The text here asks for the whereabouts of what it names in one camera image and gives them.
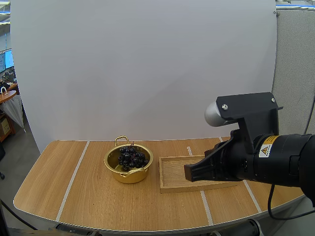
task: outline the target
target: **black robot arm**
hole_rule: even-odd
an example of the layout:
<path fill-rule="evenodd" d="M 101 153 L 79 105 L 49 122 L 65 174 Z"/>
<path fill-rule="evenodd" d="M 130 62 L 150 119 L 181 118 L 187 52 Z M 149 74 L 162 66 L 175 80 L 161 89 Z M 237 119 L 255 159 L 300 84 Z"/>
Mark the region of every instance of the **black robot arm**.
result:
<path fill-rule="evenodd" d="M 212 126 L 238 123 L 231 138 L 185 165 L 187 180 L 241 181 L 300 187 L 315 205 L 315 136 L 280 135 L 272 93 L 218 97 L 205 112 Z"/>

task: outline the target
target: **computer monitor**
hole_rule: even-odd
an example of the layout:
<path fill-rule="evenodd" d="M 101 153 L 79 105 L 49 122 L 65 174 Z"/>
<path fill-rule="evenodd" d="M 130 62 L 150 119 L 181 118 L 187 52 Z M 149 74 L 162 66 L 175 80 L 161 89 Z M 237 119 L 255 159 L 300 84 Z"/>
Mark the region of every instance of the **computer monitor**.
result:
<path fill-rule="evenodd" d="M 10 68 L 14 66 L 12 50 L 5 52 L 5 68 Z"/>
<path fill-rule="evenodd" d="M 4 53 L 0 54 L 0 72 L 5 71 L 5 55 Z"/>

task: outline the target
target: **yellow pot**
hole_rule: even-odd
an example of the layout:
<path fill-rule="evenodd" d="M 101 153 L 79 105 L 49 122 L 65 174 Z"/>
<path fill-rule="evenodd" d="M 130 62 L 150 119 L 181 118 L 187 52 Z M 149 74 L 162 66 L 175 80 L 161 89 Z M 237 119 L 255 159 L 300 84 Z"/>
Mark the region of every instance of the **yellow pot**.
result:
<path fill-rule="evenodd" d="M 149 163 L 143 168 L 133 168 L 130 171 L 125 171 L 122 166 L 119 165 L 118 157 L 120 155 L 119 148 L 128 146 L 128 144 L 117 145 L 117 140 L 125 138 L 129 143 L 129 139 L 126 136 L 119 136 L 115 139 L 115 147 L 109 150 L 105 157 L 104 163 L 108 169 L 112 171 L 113 177 L 121 183 L 137 183 L 145 179 L 148 174 L 148 168 L 153 161 L 153 153 L 147 147 L 134 144 L 133 147 L 145 154 L 146 158 L 149 159 Z"/>

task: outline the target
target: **cable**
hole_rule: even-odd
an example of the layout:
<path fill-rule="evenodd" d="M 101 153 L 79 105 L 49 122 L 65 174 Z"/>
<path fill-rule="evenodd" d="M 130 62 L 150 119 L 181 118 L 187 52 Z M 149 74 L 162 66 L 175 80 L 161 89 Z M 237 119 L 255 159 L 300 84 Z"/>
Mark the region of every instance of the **cable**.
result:
<path fill-rule="evenodd" d="M 23 224 L 29 226 L 31 229 L 33 230 L 37 230 L 37 228 L 35 228 L 33 225 L 29 224 L 28 222 L 26 222 L 25 220 L 23 220 L 20 216 L 18 216 L 17 214 L 14 213 L 14 211 L 12 211 L 7 204 L 5 204 L 1 199 L 0 199 L 1 204 L 5 207 L 5 209 L 7 209 L 15 218 L 17 218 L 19 221 L 21 221 Z"/>
<path fill-rule="evenodd" d="M 278 217 L 275 217 L 272 212 L 271 212 L 271 199 L 272 199 L 272 195 L 274 194 L 274 190 L 275 190 L 275 185 L 272 184 L 271 185 L 271 189 L 270 189 L 270 193 L 269 193 L 269 198 L 268 198 L 268 213 L 270 215 L 270 217 L 274 220 L 292 220 L 292 219 L 296 219 L 296 218 L 299 218 L 299 217 L 302 217 L 302 216 L 305 216 L 305 215 L 309 215 L 309 214 L 312 214 L 315 212 L 315 210 L 311 210 L 309 212 L 305 212 L 303 214 L 300 214 L 300 215 L 295 215 L 295 216 L 292 216 L 292 217 L 287 217 L 287 218 L 278 218 Z"/>
<path fill-rule="evenodd" d="M 314 99 L 313 99 L 313 104 L 312 104 L 312 108 L 311 108 L 311 113 L 310 113 L 309 118 L 308 118 L 308 120 L 307 120 L 307 124 L 306 124 L 306 127 L 305 127 L 304 134 L 306 134 L 307 129 L 309 128 L 309 125 L 310 125 L 310 122 L 311 122 L 311 118 L 312 118 L 312 114 L 313 114 L 313 110 L 314 110 L 314 105 L 315 105 L 315 96 L 314 96 Z"/>

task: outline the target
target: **yellow warning sticker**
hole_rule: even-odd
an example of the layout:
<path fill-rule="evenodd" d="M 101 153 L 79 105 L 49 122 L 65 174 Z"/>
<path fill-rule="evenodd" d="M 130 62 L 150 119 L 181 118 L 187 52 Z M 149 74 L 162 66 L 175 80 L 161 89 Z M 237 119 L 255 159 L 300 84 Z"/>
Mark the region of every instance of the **yellow warning sticker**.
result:
<path fill-rule="evenodd" d="M 277 136 L 269 136 L 269 137 L 264 141 L 263 144 L 273 144 L 277 137 L 279 137 L 279 135 L 277 135 Z"/>
<path fill-rule="evenodd" d="M 259 157 L 269 157 L 272 144 L 278 137 L 279 136 L 270 136 L 264 141 L 264 143 L 260 147 Z"/>

